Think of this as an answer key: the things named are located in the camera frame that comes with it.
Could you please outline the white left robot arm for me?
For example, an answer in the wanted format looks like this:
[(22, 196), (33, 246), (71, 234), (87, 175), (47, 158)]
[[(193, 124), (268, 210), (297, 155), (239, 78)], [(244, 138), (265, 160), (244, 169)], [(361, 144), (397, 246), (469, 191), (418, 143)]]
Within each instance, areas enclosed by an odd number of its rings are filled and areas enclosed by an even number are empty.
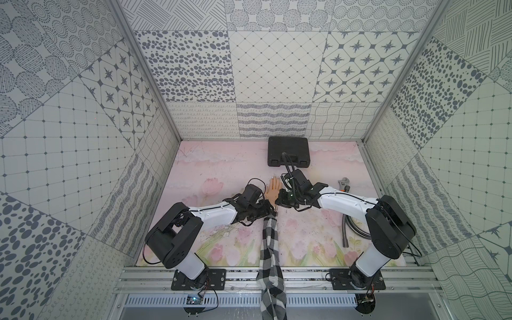
[(177, 269), (202, 285), (207, 266), (192, 251), (202, 230), (241, 223), (249, 226), (258, 219), (273, 217), (276, 211), (266, 199), (250, 202), (240, 195), (206, 207), (188, 207), (179, 202), (149, 230), (145, 244), (167, 269)]

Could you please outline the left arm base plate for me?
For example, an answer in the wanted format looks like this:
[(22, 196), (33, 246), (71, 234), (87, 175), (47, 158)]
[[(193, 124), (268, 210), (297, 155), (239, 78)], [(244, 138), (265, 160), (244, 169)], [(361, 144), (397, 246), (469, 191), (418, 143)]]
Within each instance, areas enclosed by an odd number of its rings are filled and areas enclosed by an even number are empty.
[(193, 291), (201, 289), (224, 290), (226, 281), (226, 269), (204, 269), (201, 274), (190, 279), (184, 273), (176, 271), (171, 285), (172, 291)]

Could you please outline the mannequin hand with glitter nails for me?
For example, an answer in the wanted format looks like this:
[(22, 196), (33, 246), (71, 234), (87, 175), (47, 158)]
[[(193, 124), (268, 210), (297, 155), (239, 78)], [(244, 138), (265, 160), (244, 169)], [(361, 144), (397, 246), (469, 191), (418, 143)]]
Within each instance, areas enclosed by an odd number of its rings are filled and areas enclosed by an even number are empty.
[(269, 200), (270, 204), (273, 205), (274, 208), (276, 208), (275, 201), (277, 200), (279, 196), (279, 192), (282, 189), (282, 181), (278, 177), (272, 177), (269, 182), (269, 187), (267, 188), (267, 192), (265, 194), (265, 198)]

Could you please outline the aluminium mounting rail frame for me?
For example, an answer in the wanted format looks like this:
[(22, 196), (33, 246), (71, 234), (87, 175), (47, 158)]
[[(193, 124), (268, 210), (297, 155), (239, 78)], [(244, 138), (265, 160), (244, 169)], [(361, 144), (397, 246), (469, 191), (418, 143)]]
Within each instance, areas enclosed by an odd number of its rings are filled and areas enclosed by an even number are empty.
[(188, 315), (221, 308), (348, 308), (372, 316), (384, 307), (415, 312), (408, 298), (432, 304), (437, 319), (454, 319), (441, 284), (429, 267), (384, 267), (357, 286), (346, 267), (283, 267), (266, 275), (254, 267), (212, 267), (198, 282), (162, 267), (127, 267), (114, 286), (118, 309), (174, 307)]

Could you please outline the black white plaid sleeve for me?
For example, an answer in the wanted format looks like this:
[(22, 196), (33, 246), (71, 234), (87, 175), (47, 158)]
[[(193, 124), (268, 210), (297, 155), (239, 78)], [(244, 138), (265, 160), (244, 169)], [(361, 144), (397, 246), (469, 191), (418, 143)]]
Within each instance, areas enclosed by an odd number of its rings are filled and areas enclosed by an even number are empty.
[(279, 263), (279, 241), (276, 217), (263, 220), (257, 284), (261, 289), (262, 319), (287, 319), (285, 281)]

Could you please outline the orange handled adjustable wrench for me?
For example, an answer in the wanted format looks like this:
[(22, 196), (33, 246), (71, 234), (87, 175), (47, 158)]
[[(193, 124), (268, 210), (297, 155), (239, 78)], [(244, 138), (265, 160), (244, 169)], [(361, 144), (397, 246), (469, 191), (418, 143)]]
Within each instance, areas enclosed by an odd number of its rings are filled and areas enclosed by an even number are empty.
[(338, 181), (339, 184), (339, 190), (342, 192), (349, 192), (350, 191), (350, 180), (347, 177), (342, 178)]

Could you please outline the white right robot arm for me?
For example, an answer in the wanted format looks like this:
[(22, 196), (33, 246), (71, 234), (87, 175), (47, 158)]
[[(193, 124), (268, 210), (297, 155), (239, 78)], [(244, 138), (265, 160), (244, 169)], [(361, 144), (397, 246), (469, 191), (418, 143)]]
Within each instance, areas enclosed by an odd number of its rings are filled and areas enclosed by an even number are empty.
[(413, 222), (398, 202), (388, 195), (378, 199), (366, 198), (324, 183), (307, 183), (302, 191), (298, 187), (281, 189), (275, 204), (296, 211), (312, 207), (329, 209), (366, 222), (371, 245), (349, 269), (351, 284), (358, 289), (369, 286), (385, 264), (398, 259), (417, 233)]

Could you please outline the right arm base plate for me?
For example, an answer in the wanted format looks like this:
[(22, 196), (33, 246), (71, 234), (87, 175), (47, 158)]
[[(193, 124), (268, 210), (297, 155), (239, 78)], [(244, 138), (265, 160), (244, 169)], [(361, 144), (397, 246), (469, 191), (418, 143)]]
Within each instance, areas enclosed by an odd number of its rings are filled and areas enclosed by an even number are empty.
[(355, 269), (330, 269), (325, 279), (332, 284), (333, 290), (384, 290), (386, 289), (380, 271), (368, 277)]

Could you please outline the black plastic tool case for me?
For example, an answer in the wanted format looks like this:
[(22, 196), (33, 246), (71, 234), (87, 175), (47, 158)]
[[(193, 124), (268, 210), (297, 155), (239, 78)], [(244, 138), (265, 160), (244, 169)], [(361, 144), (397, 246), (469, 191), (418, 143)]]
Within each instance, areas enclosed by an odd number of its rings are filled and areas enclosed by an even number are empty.
[(299, 168), (308, 168), (311, 163), (309, 141), (305, 137), (274, 136), (268, 139), (267, 165), (280, 167), (284, 165), (282, 157), (286, 153), (292, 164)]

